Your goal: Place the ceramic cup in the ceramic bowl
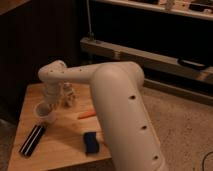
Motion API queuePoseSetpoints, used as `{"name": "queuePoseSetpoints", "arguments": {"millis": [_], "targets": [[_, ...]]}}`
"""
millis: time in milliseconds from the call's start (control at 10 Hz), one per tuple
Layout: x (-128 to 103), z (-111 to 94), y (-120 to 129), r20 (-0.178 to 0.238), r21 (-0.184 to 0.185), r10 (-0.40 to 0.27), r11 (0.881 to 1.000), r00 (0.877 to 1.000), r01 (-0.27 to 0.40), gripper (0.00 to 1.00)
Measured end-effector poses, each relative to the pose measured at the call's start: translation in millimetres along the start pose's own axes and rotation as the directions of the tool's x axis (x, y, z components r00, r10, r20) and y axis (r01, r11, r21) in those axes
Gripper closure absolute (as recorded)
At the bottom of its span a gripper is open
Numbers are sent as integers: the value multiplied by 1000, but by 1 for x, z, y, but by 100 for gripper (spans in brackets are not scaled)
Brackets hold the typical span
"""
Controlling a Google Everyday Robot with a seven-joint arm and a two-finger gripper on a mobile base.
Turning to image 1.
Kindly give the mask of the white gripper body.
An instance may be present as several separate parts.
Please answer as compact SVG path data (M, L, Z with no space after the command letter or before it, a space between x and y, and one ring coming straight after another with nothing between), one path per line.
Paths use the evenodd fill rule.
M45 88L43 95L45 103L51 109L55 109L58 106L61 97L61 91L59 89Z

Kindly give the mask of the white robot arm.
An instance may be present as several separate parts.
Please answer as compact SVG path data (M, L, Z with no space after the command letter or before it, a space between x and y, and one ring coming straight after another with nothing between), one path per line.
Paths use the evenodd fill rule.
M140 89L144 72L134 62L69 68L57 60L38 71L44 100L53 105L65 82L90 86L93 106L116 171L169 171Z

